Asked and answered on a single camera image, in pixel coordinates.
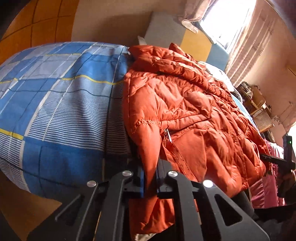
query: blue checkered blanket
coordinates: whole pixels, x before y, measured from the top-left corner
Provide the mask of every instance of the blue checkered blanket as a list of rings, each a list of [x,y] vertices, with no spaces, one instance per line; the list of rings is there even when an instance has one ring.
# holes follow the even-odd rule
[[[63,201],[121,171],[127,47],[65,42],[30,48],[0,66],[0,168],[18,187]]]

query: pink cloth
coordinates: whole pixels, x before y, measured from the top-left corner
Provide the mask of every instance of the pink cloth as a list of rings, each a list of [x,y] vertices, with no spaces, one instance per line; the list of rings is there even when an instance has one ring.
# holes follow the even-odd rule
[[[284,158],[284,149],[275,143],[265,141],[270,155]],[[284,206],[283,198],[277,196],[276,185],[277,165],[273,165],[272,175],[267,175],[250,187],[253,208],[270,208]]]

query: jacket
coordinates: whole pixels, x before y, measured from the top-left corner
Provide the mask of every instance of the jacket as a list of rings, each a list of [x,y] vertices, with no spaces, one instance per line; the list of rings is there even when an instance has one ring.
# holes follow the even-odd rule
[[[224,83],[203,63],[175,44],[129,51],[135,62],[124,77],[123,119],[146,177],[145,198],[129,203],[130,229],[132,235],[159,233],[174,223],[172,200],[156,197],[159,155],[190,180],[210,179],[232,197],[264,175],[269,166],[259,153],[269,151]]]

